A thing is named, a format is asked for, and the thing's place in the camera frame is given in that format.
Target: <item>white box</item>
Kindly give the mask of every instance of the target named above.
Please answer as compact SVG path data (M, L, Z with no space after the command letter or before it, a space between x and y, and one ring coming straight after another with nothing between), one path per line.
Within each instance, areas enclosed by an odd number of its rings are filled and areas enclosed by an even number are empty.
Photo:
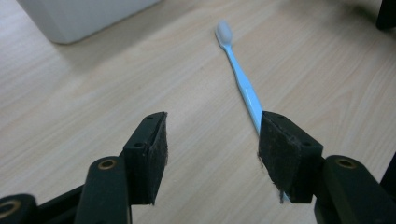
M69 44L160 0L18 0L52 42Z

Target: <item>light blue toothbrush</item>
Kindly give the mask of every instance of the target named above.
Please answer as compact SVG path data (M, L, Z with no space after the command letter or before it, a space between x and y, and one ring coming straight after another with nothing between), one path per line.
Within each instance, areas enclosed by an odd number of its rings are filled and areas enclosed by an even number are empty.
M238 61L233 55L232 50L232 39L233 32L231 31L227 21L220 21L216 27L216 38L219 41L219 45L227 53L230 64L235 73L236 82L238 83L239 90L241 91L242 97L247 105L247 110L250 113L251 119L253 120L256 131L260 134L260 126L262 123L262 105L257 98L256 92L253 89L244 71L239 66Z

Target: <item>white object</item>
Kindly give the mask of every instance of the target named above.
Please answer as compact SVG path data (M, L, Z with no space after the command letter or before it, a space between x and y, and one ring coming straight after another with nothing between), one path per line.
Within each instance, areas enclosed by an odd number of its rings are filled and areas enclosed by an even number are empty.
M52 42L69 44L160 0L18 0Z
M260 134L260 127L262 124L262 105L257 98L253 86L251 85L247 76L245 76L244 71L242 71L242 68L239 66L238 61L233 55L233 32L231 31L226 21L220 21L216 28L215 34L216 38L219 41L219 45L227 53L230 64L233 68L233 72L235 73L239 90L241 91L242 97L244 98L245 104L247 105L247 110L250 113L257 133Z

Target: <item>wooden floor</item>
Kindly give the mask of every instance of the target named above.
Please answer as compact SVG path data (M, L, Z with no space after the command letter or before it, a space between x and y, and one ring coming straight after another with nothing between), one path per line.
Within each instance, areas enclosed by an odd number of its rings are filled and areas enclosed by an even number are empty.
M380 180L396 149L396 34L380 0L163 0L73 45L50 43L14 0L0 3L0 198L44 203L119 155L140 121L168 112L169 161L134 223L316 223L280 204L214 29L265 110L316 138L323 157Z

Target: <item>black metal frame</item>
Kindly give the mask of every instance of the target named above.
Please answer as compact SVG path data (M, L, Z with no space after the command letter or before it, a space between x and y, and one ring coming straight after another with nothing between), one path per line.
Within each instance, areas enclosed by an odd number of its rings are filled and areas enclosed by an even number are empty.
M323 159L320 143L271 112L262 113L259 146L271 179L292 203L311 203L317 197L318 223L396 223L396 154L379 185L358 161Z
M83 186L36 205L28 194L0 199L0 223L132 223L131 205L154 204L167 161L166 113L147 116L119 157L95 161Z

